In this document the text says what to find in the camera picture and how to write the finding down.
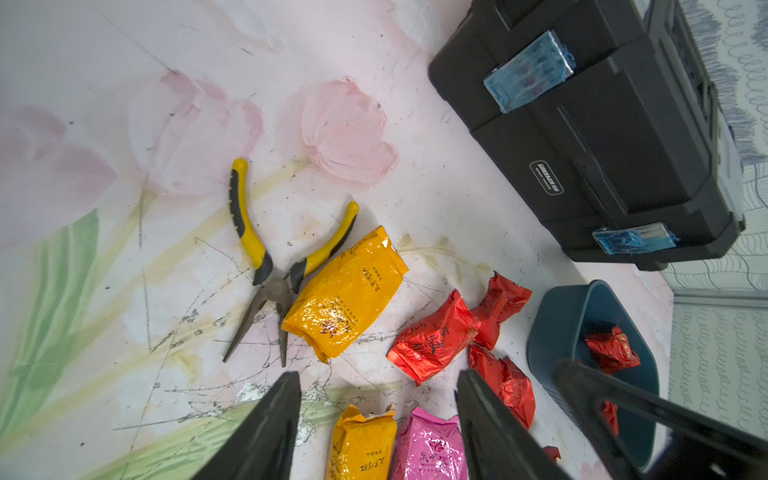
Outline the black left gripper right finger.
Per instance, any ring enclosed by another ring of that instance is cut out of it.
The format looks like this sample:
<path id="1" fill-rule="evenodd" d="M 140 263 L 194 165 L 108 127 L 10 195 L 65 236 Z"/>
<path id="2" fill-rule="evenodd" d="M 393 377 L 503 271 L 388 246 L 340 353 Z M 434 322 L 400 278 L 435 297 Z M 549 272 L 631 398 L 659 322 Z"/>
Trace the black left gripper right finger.
<path id="1" fill-rule="evenodd" d="M 569 477 L 476 371 L 460 372 L 455 399 L 471 479 Z"/>

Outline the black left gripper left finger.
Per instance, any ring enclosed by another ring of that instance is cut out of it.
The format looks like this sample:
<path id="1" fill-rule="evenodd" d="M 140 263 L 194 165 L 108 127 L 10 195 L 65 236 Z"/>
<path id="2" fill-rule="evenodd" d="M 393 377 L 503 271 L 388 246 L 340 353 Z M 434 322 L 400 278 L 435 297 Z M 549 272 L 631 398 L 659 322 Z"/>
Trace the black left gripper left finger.
<path id="1" fill-rule="evenodd" d="M 283 373 L 196 479 L 288 479 L 300 420 L 301 386 Z"/>

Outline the red tea bag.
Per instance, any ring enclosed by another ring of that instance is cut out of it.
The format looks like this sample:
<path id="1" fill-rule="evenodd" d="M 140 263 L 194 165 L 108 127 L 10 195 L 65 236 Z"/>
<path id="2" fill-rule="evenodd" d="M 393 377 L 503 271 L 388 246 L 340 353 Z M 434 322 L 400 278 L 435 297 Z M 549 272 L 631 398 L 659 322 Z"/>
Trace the red tea bag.
<path id="1" fill-rule="evenodd" d="M 454 289 L 438 310 L 396 337 L 386 358 L 420 385 L 443 371 L 474 340 L 480 325 Z"/>
<path id="2" fill-rule="evenodd" d="M 529 430 L 535 418 L 536 400 L 528 376 L 508 357 L 499 359 L 475 344 L 469 346 L 469 366 L 486 381 L 523 427 Z"/>
<path id="3" fill-rule="evenodd" d="M 639 355 L 619 326 L 613 326 L 607 332 L 592 333 L 585 338 L 585 343 L 592 359 L 608 375 L 641 365 Z"/>
<path id="4" fill-rule="evenodd" d="M 474 342 L 493 350 L 500 336 L 501 324 L 519 313 L 532 296 L 532 291 L 494 272 L 485 297 L 471 310 L 479 328 Z"/>

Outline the pink tea bag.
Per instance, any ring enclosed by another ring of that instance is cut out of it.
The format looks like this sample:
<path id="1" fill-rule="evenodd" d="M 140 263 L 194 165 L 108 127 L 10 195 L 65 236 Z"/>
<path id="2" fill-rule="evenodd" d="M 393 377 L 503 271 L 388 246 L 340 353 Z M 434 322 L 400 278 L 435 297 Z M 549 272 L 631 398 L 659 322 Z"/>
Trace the pink tea bag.
<path id="1" fill-rule="evenodd" d="M 459 417 L 442 419 L 416 407 L 396 437 L 391 478 L 467 480 Z"/>

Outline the yellow tea bag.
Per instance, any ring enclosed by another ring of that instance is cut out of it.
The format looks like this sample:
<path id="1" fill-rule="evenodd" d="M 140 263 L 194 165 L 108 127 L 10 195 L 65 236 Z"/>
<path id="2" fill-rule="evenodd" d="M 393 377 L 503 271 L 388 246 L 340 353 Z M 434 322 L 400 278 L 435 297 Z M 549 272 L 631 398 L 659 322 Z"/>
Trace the yellow tea bag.
<path id="1" fill-rule="evenodd" d="M 398 430 L 395 413 L 365 416 L 349 405 L 334 426 L 325 479 L 387 480 Z"/>
<path id="2" fill-rule="evenodd" d="M 407 272 L 386 229 L 379 226 L 309 281 L 285 316 L 282 330 L 305 340 L 327 363 L 380 317 Z"/>

